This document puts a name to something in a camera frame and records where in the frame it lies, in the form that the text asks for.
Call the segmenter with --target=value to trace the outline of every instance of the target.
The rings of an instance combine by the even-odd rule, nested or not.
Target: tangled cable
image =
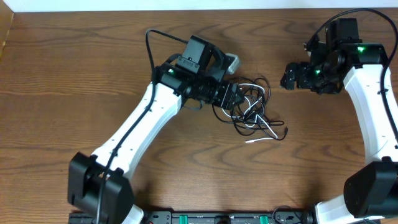
[[[271,126],[282,126],[285,123],[281,120],[272,121],[265,115],[266,104],[271,97],[271,86],[268,80],[266,78],[252,80],[246,77],[234,77],[231,80],[236,80],[236,82],[239,83],[238,86],[245,97],[245,103],[247,102],[248,108],[243,110],[243,104],[238,105],[230,110],[229,114],[222,109],[224,114],[231,118],[231,121],[225,121],[217,115],[215,107],[212,105],[213,112],[217,119],[226,124],[233,124],[236,131],[243,136],[250,136],[258,130],[261,130],[267,136],[266,138],[248,140],[246,143],[266,139],[275,139],[278,141],[285,139],[288,131],[287,128],[285,128],[285,133],[282,138],[278,137],[271,128]],[[264,81],[267,84],[267,91],[260,86],[260,81]]]

